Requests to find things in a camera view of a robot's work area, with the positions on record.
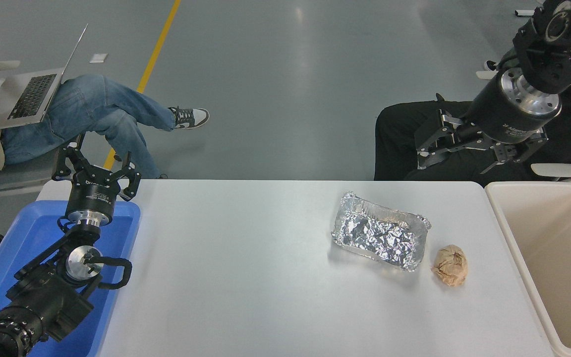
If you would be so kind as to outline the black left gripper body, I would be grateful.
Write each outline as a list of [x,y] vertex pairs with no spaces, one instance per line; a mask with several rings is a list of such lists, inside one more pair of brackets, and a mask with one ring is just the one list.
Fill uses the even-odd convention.
[[112,215],[120,188],[117,181],[110,180],[111,174],[97,166],[75,172],[65,213],[91,211]]

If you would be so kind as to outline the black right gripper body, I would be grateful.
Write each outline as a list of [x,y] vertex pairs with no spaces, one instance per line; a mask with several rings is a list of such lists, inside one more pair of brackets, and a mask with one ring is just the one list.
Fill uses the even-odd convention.
[[557,116],[557,95],[536,95],[514,81],[490,81],[462,116],[485,135],[518,144]]

